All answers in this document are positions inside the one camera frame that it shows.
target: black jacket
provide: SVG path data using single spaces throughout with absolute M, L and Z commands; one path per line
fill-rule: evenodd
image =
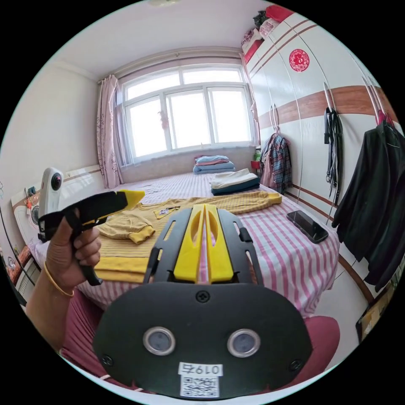
M 386 122 L 364 134 L 332 226 L 357 261 L 368 261 L 365 281 L 384 287 L 405 254 L 405 138 Z

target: window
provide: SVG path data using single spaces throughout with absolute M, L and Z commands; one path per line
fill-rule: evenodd
M 176 68 L 130 82 L 124 94 L 134 160 L 252 140 L 241 66 Z

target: qr code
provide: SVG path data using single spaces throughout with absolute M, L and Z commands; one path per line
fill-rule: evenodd
M 219 398 L 219 378 L 194 378 L 182 375 L 180 396 L 188 398 Z

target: gold bracelet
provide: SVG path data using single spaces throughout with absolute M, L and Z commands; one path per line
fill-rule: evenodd
M 72 294 L 69 294 L 65 291 L 63 291 L 55 282 L 55 280 L 52 278 L 49 270 L 48 270 L 48 266 L 46 265 L 46 263 L 43 264 L 43 268 L 45 270 L 46 275 L 48 276 L 49 281 L 53 284 L 53 286 L 64 296 L 72 298 L 75 295 L 75 292 L 72 291 Z

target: window pane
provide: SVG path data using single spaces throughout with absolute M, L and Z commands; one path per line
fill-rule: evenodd
M 130 108 L 132 136 L 138 157 L 166 150 L 160 110 L 160 100 L 148 101 Z
M 203 93 L 171 95 L 167 98 L 172 145 L 175 148 L 210 144 Z
M 180 85 L 180 78 L 178 73 L 171 73 L 170 75 L 157 77 L 148 81 L 131 86 L 128 89 L 128 100 L 142 96 L 144 94 L 152 93 L 157 90 L 167 89 Z
M 244 92 L 213 90 L 210 93 L 216 141 L 243 142 L 251 140 Z
M 210 81 L 242 81 L 237 70 L 189 70 L 183 73 L 184 84 L 208 83 Z

